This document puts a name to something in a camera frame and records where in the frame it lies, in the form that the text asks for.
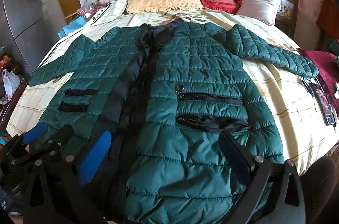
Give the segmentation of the green quilted puffer jacket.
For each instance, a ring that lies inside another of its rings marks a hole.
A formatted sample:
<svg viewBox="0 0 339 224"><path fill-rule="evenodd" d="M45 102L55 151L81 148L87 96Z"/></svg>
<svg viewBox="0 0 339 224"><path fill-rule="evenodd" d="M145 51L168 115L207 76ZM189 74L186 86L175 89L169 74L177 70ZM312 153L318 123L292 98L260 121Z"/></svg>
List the green quilted puffer jacket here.
<svg viewBox="0 0 339 224"><path fill-rule="evenodd" d="M179 19L114 27L96 41L81 35L29 81L70 74L40 117L47 132L32 148L71 125L61 153L83 156L107 131L110 148L86 186L107 215L129 223L221 223L245 188L220 150L220 133L283 162L274 117L243 59L318 75L310 59L241 25L225 30Z"/></svg>

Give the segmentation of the white plastic bag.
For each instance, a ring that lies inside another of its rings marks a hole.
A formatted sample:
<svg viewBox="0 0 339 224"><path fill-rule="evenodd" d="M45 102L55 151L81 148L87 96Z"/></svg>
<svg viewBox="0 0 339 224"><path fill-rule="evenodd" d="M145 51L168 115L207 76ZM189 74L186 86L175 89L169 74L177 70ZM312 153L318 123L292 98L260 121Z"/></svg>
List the white plastic bag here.
<svg viewBox="0 0 339 224"><path fill-rule="evenodd" d="M2 80L6 97L8 101L10 101L13 98L15 91L20 85L19 76L15 75L15 73L13 73L12 71L8 72L6 69L4 69L2 71Z"/></svg>

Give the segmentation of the cream floral checked bedspread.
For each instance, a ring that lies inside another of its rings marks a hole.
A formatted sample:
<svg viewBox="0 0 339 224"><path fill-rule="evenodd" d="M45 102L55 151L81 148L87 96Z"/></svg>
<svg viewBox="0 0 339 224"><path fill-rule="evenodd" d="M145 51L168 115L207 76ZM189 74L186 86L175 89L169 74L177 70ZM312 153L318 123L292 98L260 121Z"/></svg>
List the cream floral checked bedspread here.
<svg viewBox="0 0 339 224"><path fill-rule="evenodd" d="M127 1L115 0L101 10L95 20L59 40L39 61L39 65L63 55L78 36L85 35L98 40L115 26L139 26L144 23L160 25L177 17L201 24L213 22L224 29L242 25L270 44L291 52L298 49L298 45L278 28L254 18L210 9L127 14ZM300 174L305 173L322 156L334 153L338 144L338 127L325 124L316 99L304 87L300 77L258 60L245 59L243 64L274 115L282 138L284 158L294 160ZM52 97L68 79L69 75L64 75L41 86L25 87L9 114L5 124L7 132L15 136L33 128Z"/></svg>

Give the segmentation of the blue bag beside bed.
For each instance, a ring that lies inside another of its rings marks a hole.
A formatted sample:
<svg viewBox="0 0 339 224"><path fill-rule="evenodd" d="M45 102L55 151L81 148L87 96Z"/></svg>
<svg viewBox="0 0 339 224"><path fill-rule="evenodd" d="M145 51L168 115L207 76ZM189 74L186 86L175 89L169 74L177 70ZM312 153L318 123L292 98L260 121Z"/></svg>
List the blue bag beside bed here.
<svg viewBox="0 0 339 224"><path fill-rule="evenodd" d="M64 26L62 30L58 33L60 39L68 34L72 33L73 31L83 27L86 24L84 17L80 16L77 19L71 21L68 25Z"/></svg>

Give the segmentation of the yellow fringed pillow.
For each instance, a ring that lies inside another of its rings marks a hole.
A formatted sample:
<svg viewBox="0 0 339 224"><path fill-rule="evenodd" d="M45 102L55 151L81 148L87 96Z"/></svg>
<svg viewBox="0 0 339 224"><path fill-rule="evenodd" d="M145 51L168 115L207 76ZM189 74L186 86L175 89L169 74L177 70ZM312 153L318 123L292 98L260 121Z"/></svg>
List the yellow fringed pillow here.
<svg viewBox="0 0 339 224"><path fill-rule="evenodd" d="M126 11L132 14L202 8L203 5L200 0L128 0Z"/></svg>

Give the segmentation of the white pillow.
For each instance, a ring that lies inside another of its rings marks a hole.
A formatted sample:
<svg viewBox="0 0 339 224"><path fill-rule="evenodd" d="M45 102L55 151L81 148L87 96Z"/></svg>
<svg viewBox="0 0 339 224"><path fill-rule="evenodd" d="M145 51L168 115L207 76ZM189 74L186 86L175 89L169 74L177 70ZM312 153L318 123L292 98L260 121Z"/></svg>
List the white pillow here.
<svg viewBox="0 0 339 224"><path fill-rule="evenodd" d="M267 25L274 25L280 0L242 0L236 14L256 18Z"/></svg>

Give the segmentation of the red ruffled pillow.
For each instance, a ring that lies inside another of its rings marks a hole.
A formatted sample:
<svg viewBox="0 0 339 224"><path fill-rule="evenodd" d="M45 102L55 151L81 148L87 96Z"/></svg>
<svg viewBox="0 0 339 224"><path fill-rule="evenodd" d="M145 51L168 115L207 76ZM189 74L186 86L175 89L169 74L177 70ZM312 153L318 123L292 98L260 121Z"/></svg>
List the red ruffled pillow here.
<svg viewBox="0 0 339 224"><path fill-rule="evenodd" d="M239 9L238 3L234 0L200 0L200 2L207 9L231 14L235 14Z"/></svg>

